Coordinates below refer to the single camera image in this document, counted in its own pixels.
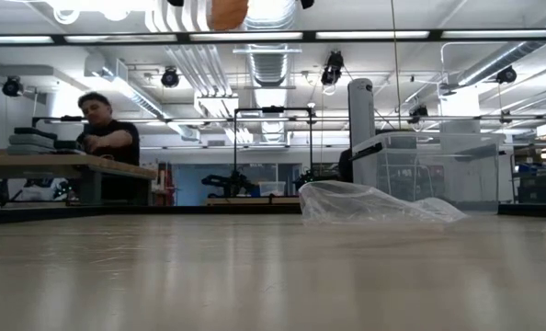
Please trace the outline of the orange elastic bandage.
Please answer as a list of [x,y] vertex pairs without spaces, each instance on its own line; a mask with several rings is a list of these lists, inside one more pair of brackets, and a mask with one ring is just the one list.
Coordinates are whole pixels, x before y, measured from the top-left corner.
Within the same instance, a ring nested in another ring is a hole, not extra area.
[[248,12],[249,0],[212,0],[211,27],[217,31],[237,29]]

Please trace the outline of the clear plastic bag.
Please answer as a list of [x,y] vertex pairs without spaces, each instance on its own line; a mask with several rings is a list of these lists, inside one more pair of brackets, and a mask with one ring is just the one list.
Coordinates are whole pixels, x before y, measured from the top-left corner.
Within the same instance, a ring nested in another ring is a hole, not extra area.
[[377,188],[334,180],[303,185],[299,198],[306,225],[444,225],[467,217],[441,199],[410,202]]

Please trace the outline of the clear plastic storage bin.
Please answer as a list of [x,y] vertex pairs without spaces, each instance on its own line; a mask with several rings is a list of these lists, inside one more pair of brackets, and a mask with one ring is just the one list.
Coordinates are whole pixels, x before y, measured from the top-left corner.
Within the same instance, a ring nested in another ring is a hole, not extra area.
[[409,202],[497,212],[501,134],[391,131],[352,148],[356,184]]

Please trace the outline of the overhead light bar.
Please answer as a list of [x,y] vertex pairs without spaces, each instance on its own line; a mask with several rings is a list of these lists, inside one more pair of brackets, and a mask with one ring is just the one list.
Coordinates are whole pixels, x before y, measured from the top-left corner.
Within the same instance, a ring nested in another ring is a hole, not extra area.
[[296,30],[114,34],[0,34],[0,47],[191,44],[546,41],[543,29]]

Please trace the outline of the black ceiling spotlight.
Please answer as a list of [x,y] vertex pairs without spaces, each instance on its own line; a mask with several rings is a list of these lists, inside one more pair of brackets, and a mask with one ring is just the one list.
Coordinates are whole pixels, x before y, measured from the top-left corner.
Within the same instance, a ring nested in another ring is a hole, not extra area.
[[19,76],[9,76],[2,86],[2,93],[7,97],[21,97],[24,94],[24,86]]
[[407,121],[409,124],[417,124],[424,117],[428,116],[428,109],[426,105],[417,105],[409,110],[410,119]]
[[517,80],[518,74],[513,69],[512,66],[508,66],[507,68],[500,71],[496,77],[495,81],[499,84],[512,84]]
[[323,86],[333,86],[341,77],[341,70],[344,67],[344,58],[341,51],[331,51],[324,65],[321,76]]
[[175,67],[166,67],[161,77],[163,87],[174,88],[179,85],[179,75]]

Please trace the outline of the white cylindrical column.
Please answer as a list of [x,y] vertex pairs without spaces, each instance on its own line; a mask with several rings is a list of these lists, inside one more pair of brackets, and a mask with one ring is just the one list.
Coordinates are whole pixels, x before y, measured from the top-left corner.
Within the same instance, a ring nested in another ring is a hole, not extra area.
[[368,78],[357,78],[347,86],[350,146],[367,141],[375,135],[373,84]]

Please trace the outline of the person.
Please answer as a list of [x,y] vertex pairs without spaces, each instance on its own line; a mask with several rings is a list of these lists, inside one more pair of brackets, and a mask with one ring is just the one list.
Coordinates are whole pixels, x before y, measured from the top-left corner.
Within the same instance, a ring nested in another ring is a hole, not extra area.
[[[87,119],[87,126],[76,138],[87,154],[105,156],[131,165],[140,165],[140,135],[130,122],[113,119],[113,109],[108,99],[98,92],[80,96],[77,106]],[[103,200],[133,202],[136,179],[132,177],[104,177]]]

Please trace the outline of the white plastic bin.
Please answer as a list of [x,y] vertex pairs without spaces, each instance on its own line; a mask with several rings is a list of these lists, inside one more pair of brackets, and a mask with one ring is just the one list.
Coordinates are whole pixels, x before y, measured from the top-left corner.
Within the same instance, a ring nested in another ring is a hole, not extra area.
[[284,181],[261,181],[258,183],[261,197],[285,195],[286,183]]

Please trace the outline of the stacked grey cases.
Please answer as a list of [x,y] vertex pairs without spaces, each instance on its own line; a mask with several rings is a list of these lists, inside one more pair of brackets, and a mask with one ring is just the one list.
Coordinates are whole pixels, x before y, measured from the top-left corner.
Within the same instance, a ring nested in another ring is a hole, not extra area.
[[81,143],[59,140],[58,135],[32,127],[18,127],[8,138],[6,152],[11,155],[85,154]]

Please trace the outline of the wooden workbench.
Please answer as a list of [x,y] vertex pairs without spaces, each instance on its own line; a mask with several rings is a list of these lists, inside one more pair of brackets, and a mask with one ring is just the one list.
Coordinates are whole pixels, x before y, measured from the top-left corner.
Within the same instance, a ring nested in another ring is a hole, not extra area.
[[0,152],[0,178],[67,178],[80,181],[80,202],[102,205],[102,179],[132,178],[135,203],[147,206],[156,171],[89,154],[7,155]]

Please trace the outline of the dark shelving unit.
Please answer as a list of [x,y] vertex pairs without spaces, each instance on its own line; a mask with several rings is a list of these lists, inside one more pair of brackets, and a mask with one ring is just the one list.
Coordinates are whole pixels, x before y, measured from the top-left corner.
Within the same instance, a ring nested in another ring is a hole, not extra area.
[[546,158],[516,156],[512,178],[515,203],[546,204]]

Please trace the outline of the silver ceiling air duct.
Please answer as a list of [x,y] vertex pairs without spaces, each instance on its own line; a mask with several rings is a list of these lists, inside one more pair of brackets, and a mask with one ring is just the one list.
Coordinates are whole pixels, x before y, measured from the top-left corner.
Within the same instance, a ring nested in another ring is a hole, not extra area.
[[289,46],[287,44],[257,45],[248,48],[251,76],[258,86],[282,86],[289,69]]

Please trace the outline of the black background rig frame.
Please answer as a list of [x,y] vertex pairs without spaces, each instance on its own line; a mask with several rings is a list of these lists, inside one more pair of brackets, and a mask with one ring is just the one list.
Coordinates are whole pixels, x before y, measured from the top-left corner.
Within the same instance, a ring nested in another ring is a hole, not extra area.
[[261,111],[263,114],[281,114],[285,113],[286,111],[304,111],[307,113],[307,117],[305,119],[300,119],[297,116],[291,116],[291,117],[277,117],[277,118],[259,118],[256,119],[256,121],[303,121],[308,124],[308,132],[309,132],[309,138],[310,141],[308,143],[309,146],[309,166],[313,167],[313,109],[308,107],[300,107],[300,108],[287,108],[282,106],[269,106],[269,107],[263,107],[263,108],[236,108],[233,111],[233,119],[228,120],[228,122],[233,123],[233,170],[236,171],[238,169],[237,166],[237,129],[238,129],[238,114],[241,112],[253,112],[253,111]]

